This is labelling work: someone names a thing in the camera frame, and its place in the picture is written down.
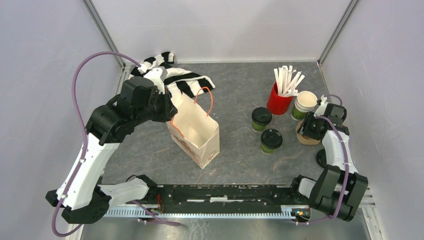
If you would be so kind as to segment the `paper takeout bag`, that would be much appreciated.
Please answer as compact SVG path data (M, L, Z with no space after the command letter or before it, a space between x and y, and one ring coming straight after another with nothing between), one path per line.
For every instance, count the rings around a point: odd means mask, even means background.
M200 93L210 95L210 108L205 111L197 102ZM208 87L202 87L192 99L185 93L171 98L177 114L166 123L172 140L204 169L220 153L219 124L211 117L214 98Z

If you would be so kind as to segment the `green paper coffee cup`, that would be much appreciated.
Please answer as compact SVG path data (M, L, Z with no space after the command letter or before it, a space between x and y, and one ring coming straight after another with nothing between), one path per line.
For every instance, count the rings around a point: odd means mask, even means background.
M269 123L269 121L252 120L252 129L256 132L263 132Z

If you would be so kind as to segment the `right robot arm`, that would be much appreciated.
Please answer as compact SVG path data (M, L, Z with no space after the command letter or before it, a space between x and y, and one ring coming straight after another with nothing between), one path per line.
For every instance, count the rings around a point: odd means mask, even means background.
M289 189L289 199L309 206L330 218L351 221L368 188L368 178L359 174L350 150L349 129L343 125L347 110L342 105L320 101L315 112L308 112L298 133L322 143L316 161L323 171L317 180L299 175Z

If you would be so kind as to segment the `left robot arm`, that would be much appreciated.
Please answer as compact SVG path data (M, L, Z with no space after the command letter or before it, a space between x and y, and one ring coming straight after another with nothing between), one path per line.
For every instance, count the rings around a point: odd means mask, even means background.
M69 224L93 224L109 209L134 200L153 203L157 190L145 177L120 184L98 184L108 160L136 126L147 121L169 122L177 113L171 95L159 76L133 76L120 94L91 114L84 133L87 143L62 186L46 194L46 200L62 208Z

